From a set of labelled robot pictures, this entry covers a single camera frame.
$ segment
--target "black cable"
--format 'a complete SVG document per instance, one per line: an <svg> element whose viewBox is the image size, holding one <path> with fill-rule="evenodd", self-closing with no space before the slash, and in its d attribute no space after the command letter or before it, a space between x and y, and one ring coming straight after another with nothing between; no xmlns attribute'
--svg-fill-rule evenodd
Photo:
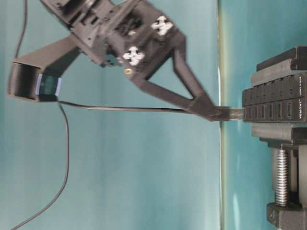
<svg viewBox="0 0 307 230"><path fill-rule="evenodd" d="M62 194L66 184L67 184L67 180L68 180L68 175L69 175L69 125L68 125L68 119L67 119L67 115L62 107L62 105L60 103L59 104L59 108L63 114L64 117L64 121L65 121L65 128L66 128L66 136L67 136L67 161L66 161L66 173L65 173L65 179L63 182L62 187L60 188L60 190L58 191L58 193L56 194L56 196L53 198L53 200L46 206L44 207L42 210L40 210L39 212L37 212L36 214L34 214L33 216L31 216L29 219L25 220L24 222L22 222L21 224L17 225L16 227L12 228L11 230L17 230L18 228L22 227L23 225L27 224L28 222L32 221L33 219L35 219L36 217L38 217L39 215L41 215L43 212L45 212L48 208L50 208L55 202L56 200L59 198L59 196Z"/></svg>
<svg viewBox="0 0 307 230"><path fill-rule="evenodd" d="M75 103L65 102L65 101L59 101L59 103L69 105L72 107L76 107L76 108L89 109L89 110L119 111L119 112L164 112L164 113L182 113L182 114L189 113L182 109L91 106L91 105L75 104Z"/></svg>
<svg viewBox="0 0 307 230"><path fill-rule="evenodd" d="M20 34L20 37L19 37L19 41L18 41L18 44L17 44L17 47L16 47L15 58L18 57L21 44L24 40L24 33L25 33L25 30L26 30L26 27L27 27L27 21L28 21L28 0L24 0L24 22L23 22L23 28L21 30L21 34Z"/></svg>
<svg viewBox="0 0 307 230"><path fill-rule="evenodd" d="M18 57L20 47L21 47L21 44L22 44L23 39L24 39L24 33L25 33L25 30L26 30L26 26L27 26L27 16L28 16L28 1L24 0L24 22L23 22L22 32L20 34L20 38L19 38L18 45L17 45L17 48L16 48L15 58ZM42 210L40 210L39 212L37 212L36 214L31 216L30 218L28 218L24 222L20 223L16 227L12 228L11 230L19 229L23 225L29 223L30 221L32 221L33 219L35 219L36 217L41 215L43 212L45 212L48 208L50 208L56 202L56 200L59 198L59 196L62 194L63 190L66 187L68 175L69 175L69 158L70 158L70 154L69 154L69 124L68 124L67 115L66 115L62 105L60 103L58 103L58 105L59 105L60 111L62 112L63 117L64 117L65 128L66 128L66 136L67 136L67 145L66 145L67 161L66 161L66 172L65 172L64 182L62 184L62 187L60 188L60 190L56 194L56 196L50 201L49 204L47 204Z"/></svg>

